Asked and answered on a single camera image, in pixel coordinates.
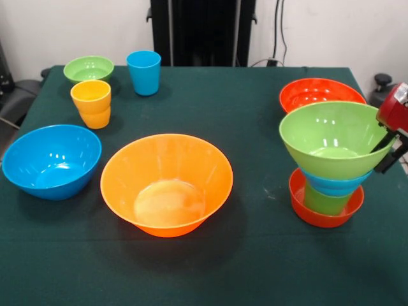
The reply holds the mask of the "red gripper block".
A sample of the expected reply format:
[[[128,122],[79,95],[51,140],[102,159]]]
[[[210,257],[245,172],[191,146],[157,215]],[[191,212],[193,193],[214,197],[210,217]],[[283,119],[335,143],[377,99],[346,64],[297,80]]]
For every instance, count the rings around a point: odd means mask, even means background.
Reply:
[[[387,133],[380,142],[372,149],[371,153],[377,152],[388,146],[395,138],[398,131],[401,134],[407,134],[407,84],[401,82],[387,95],[382,105],[378,109],[376,119],[386,126]],[[399,136],[402,144],[393,152],[389,152],[374,168],[376,173],[385,174],[404,154],[407,153],[407,137]]]

